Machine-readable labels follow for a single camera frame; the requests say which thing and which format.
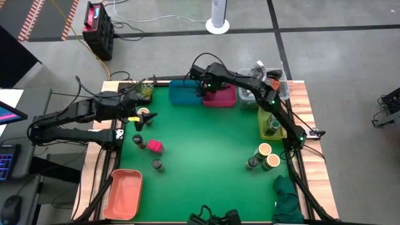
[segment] orange tray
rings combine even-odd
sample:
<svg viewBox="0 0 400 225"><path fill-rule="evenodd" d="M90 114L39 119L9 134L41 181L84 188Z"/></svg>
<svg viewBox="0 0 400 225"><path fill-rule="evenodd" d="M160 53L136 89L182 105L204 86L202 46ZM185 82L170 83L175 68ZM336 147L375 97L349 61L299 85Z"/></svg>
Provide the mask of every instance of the orange tray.
<svg viewBox="0 0 400 225"><path fill-rule="evenodd" d="M139 210L143 177L139 171L117 169L113 178L108 206L103 211L107 219L130 220Z"/></svg>

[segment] blue plastic bin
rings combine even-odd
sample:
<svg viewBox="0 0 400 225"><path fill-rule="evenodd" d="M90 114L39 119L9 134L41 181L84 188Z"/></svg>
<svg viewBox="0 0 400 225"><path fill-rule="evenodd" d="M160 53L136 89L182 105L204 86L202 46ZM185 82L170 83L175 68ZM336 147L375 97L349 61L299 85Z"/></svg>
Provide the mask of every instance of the blue plastic bin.
<svg viewBox="0 0 400 225"><path fill-rule="evenodd" d="M171 81L169 83L169 101L176 105L197 105L203 104L202 97L196 96L198 83L193 80Z"/></svg>

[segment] wooden table frame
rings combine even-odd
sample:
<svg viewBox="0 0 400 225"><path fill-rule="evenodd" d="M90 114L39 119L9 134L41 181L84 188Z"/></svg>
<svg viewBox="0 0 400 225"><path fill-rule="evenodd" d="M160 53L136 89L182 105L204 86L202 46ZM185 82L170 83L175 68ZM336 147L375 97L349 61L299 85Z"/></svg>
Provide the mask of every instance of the wooden table frame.
<svg viewBox="0 0 400 225"><path fill-rule="evenodd" d="M101 91L118 91L119 83L127 83L127 82L128 81L105 81L103 83ZM158 81L157 83L167 84L169 83L169 81ZM309 126L311 126L312 128L316 127L304 81L288 81L288 85L290 91L292 111L296 113ZM306 126L298 118L294 118L294 120L297 125L306 128ZM93 129L109 129L111 127L111 123L112 121L103 121L101 123L95 121L93 124ZM120 127L121 123L117 122L116 128ZM322 153L319 141L307 140L306 145ZM83 211L89 206L89 200L90 200L89 198L91 193L93 198L98 192L101 174L103 171L104 159L106 155L105 151L100 152L100 150L101 147L93 142L90 142L87 148L86 158L82 169L81 199L78 205L78 197L79 197L78 195L79 190L78 190L74 209L72 210L74 212L76 207L78 207L75 218L79 217L83 213ZM100 154L99 163L95 168L98 154ZM115 152L111 154L107 174L111 172L114 166L114 158L115 158ZM338 218L339 216L334 202L331 183L329 182L328 172L326 170L324 159L315 152L310 151L307 147L304 147L302 150L302 161L306 172L308 187L312 195L317 199L318 203L325 209L325 211L329 215L331 215L334 218ZM296 171L299 172L298 159L293 158L293 164ZM306 218L308 218L306 200L304 198L304 195L298 187L297 191L299 193L301 211L303 215ZM99 219L104 219L103 210L107 207L108 196L109 196L109 189L103 196L101 204L101 214Z"/></svg>

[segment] keyboard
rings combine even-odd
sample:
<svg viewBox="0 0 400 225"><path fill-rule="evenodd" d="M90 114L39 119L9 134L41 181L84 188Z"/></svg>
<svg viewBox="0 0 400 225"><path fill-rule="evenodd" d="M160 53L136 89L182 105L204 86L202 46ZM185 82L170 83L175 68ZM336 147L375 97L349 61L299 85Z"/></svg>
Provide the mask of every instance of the keyboard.
<svg viewBox="0 0 400 225"><path fill-rule="evenodd" d="M20 150L20 144L0 146L0 182L7 181L10 178Z"/></svg>

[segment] computer mouse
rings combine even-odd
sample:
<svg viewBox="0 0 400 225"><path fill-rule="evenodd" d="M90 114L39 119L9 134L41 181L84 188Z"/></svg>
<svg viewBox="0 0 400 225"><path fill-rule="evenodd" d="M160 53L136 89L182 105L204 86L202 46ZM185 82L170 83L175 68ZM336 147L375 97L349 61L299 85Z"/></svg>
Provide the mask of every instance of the computer mouse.
<svg viewBox="0 0 400 225"><path fill-rule="evenodd" d="M23 199L18 195L7 198L0 212L0 220L3 225L16 225L21 215Z"/></svg>

